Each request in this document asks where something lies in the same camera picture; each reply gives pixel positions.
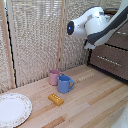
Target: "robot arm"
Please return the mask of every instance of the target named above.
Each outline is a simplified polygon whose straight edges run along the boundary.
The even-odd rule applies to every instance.
[[[106,43],[128,20],[128,0],[122,0],[118,12],[109,20],[101,7],[92,7],[67,25],[67,33],[75,38],[87,39],[85,48],[94,49]]]

